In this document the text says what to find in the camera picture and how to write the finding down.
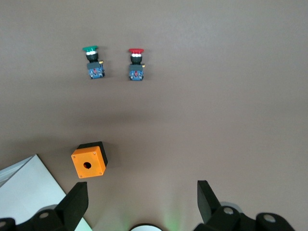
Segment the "orange cube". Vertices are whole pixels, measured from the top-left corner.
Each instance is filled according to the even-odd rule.
[[[102,176],[108,160],[101,141],[78,146],[72,160],[79,178]]]

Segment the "red hat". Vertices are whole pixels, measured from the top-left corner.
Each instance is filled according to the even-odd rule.
[[[129,49],[129,51],[130,51],[132,54],[141,54],[142,52],[144,52],[144,49],[140,49],[140,48],[131,48],[131,49]]]

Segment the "screw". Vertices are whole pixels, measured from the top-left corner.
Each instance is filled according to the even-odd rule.
[[[1,221],[0,222],[0,228],[4,227],[6,225],[6,221]]]
[[[272,215],[270,215],[270,214],[265,214],[263,216],[263,218],[264,218],[264,220],[266,220],[266,221],[268,221],[270,223],[275,223],[276,222],[275,218]]]
[[[229,215],[232,215],[234,213],[233,210],[231,208],[229,208],[229,207],[224,208],[223,211],[226,214],[229,214]]]
[[[48,217],[49,213],[42,213],[39,218],[43,219],[43,218],[46,218]]]

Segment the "round black hole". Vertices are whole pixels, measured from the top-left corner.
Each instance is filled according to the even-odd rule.
[[[83,167],[89,169],[89,168],[92,167],[92,165],[91,165],[89,162],[85,162],[85,163],[83,164]]]

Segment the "beige background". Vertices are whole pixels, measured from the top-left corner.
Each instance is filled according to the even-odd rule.
[[[103,141],[95,231],[193,230],[197,180],[308,230],[307,22],[306,0],[2,0],[0,168],[38,153],[68,192],[71,153]],[[104,79],[87,75],[89,45]],[[128,79],[132,47],[143,82]]]

